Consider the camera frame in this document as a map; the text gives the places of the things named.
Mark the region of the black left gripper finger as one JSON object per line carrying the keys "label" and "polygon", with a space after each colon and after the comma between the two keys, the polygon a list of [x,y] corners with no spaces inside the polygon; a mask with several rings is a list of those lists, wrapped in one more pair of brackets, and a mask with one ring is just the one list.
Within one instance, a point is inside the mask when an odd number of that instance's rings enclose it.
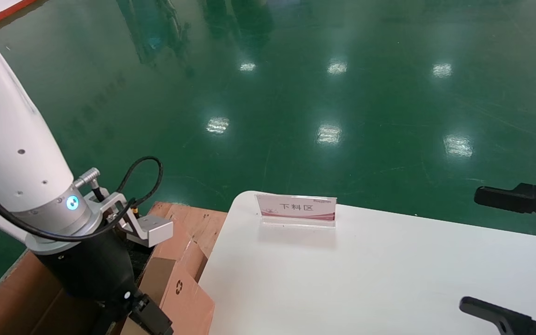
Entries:
{"label": "black left gripper finger", "polygon": [[143,292],[126,293],[128,318],[149,335],[173,335],[172,321],[153,299]]}

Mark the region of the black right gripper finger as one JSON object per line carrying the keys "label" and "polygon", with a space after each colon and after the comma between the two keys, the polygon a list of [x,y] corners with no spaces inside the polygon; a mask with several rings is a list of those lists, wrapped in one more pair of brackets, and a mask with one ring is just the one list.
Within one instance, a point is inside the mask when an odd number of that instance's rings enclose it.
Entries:
{"label": "black right gripper finger", "polygon": [[521,214],[536,214],[536,185],[518,184],[514,189],[482,186],[475,191],[475,203]]}
{"label": "black right gripper finger", "polygon": [[536,320],[473,297],[463,297],[459,309],[471,316],[491,322],[501,335],[536,335]]}

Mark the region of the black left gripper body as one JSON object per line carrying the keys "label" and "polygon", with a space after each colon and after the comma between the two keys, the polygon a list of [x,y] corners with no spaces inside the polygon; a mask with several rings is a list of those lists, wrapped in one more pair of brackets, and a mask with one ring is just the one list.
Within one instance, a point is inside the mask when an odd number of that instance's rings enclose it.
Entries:
{"label": "black left gripper body", "polygon": [[134,270],[127,247],[114,230],[36,257],[73,297],[122,308],[133,304]]}

